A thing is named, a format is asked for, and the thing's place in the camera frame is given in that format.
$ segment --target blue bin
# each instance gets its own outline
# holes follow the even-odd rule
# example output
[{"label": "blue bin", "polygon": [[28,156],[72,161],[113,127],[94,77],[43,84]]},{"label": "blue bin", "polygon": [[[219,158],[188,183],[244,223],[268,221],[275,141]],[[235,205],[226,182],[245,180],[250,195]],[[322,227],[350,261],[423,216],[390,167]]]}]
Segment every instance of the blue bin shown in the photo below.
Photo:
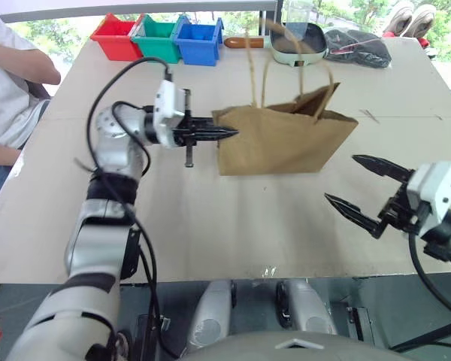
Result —
[{"label": "blue bin", "polygon": [[184,20],[179,24],[174,43],[179,47],[184,64],[215,66],[222,44],[222,19],[216,25],[191,24]]}]

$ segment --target bag handle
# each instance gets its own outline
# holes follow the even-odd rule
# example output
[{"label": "bag handle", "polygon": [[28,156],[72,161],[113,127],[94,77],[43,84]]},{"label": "bag handle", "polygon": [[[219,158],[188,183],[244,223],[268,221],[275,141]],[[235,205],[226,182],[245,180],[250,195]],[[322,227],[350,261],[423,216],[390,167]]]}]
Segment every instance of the bag handle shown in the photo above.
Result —
[{"label": "bag handle", "polygon": [[[299,43],[299,41],[295,38],[295,36],[291,33],[291,31],[289,29],[287,29],[285,26],[282,26],[271,20],[266,20],[265,25],[269,28],[269,30],[278,32],[284,36],[287,35],[288,38],[292,39],[292,42],[294,43],[294,46],[295,46],[295,50],[299,56],[299,61],[302,61],[302,53],[304,50],[307,51],[308,53],[315,53],[314,50],[312,50],[311,47],[309,45],[307,45],[306,43],[304,43],[303,41],[301,43]],[[249,37],[248,37],[248,33],[246,32],[246,44],[247,43],[249,43]],[[249,59],[249,64],[251,67],[251,82],[253,84],[253,105],[254,105],[254,104],[256,104],[256,90],[255,90],[255,81],[254,81],[253,74],[252,74],[252,72],[253,72],[252,55],[250,54],[249,47],[247,48],[247,52],[248,52],[247,57]],[[266,80],[267,80],[267,73],[268,73],[269,65],[271,63],[272,58],[273,58],[273,56],[272,56],[272,50],[271,50],[271,55],[269,56],[269,59],[265,63],[264,74],[262,76],[261,108],[264,107],[264,103],[265,103],[265,84],[266,84]],[[325,93],[324,98],[321,101],[321,104],[319,105],[319,107],[317,107],[316,111],[314,112],[314,115],[313,115],[313,118],[315,119],[314,123],[317,123],[317,121],[319,120],[319,116],[324,111],[325,107],[327,106],[327,104],[329,103],[329,100],[332,97],[332,93],[334,92],[334,77],[332,75],[331,69],[326,65],[326,63],[323,59],[318,61],[318,63],[320,63],[322,66],[324,66],[324,68],[326,69],[326,71],[328,73],[329,87],[328,87],[328,91]],[[304,66],[299,67],[299,92],[300,92],[301,96],[304,93]]]}]

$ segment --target brown paper bag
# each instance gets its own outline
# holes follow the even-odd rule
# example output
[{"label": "brown paper bag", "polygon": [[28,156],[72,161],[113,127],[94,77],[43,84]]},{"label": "brown paper bag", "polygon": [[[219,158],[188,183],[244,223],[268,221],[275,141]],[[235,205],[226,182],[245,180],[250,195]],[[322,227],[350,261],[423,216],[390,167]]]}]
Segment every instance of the brown paper bag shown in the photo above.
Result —
[{"label": "brown paper bag", "polygon": [[217,124],[239,130],[238,135],[219,142],[219,173],[252,175],[320,171],[358,124],[353,118],[324,110],[339,85],[332,82],[330,71],[329,79],[329,86],[300,95],[291,103],[214,111]]}]

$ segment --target wooden handle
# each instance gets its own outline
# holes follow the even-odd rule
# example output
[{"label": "wooden handle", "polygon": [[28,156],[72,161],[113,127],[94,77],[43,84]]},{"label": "wooden handle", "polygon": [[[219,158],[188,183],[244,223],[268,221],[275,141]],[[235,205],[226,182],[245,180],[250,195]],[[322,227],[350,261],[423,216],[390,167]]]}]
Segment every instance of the wooden handle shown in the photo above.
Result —
[{"label": "wooden handle", "polygon": [[[264,47],[264,38],[250,38],[249,42],[250,47]],[[224,45],[232,49],[243,49],[246,47],[246,38],[227,38],[224,40]]]}]

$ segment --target table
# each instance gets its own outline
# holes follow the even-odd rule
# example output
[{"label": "table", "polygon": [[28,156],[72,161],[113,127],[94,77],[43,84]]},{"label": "table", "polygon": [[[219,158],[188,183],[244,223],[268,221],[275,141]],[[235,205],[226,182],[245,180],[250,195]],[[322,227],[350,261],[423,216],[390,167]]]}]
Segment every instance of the table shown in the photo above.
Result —
[{"label": "table", "polygon": [[168,13],[184,11],[276,11],[276,0],[7,0],[0,2],[0,17],[6,23],[60,17]]},{"label": "table", "polygon": [[[323,197],[340,196],[374,216],[397,190],[398,183],[366,171],[352,154],[381,156],[409,168],[451,160],[451,92],[417,41],[385,42],[390,68],[329,63],[341,85],[328,109],[355,117],[359,125],[317,174],[220,177],[215,144],[195,148],[192,169],[183,167],[184,149],[150,147],[153,165],[141,181],[136,207],[156,249],[160,281],[413,273],[400,232],[389,228],[373,239]],[[253,57],[261,84],[267,50],[254,50]],[[66,279],[63,251],[89,179],[74,157],[90,164],[86,114],[123,66],[88,42],[29,139],[0,193],[0,283]],[[172,70],[177,85],[192,90],[198,117],[250,102],[243,50],[222,49],[215,68],[178,64]],[[271,64],[268,104],[297,95],[297,71]],[[306,90],[326,82],[320,65],[304,73]],[[135,67],[99,108],[120,99],[151,104],[161,78],[159,64]],[[451,271],[451,265],[427,256],[422,261],[427,272]],[[141,271],[132,278],[143,280]]]}]

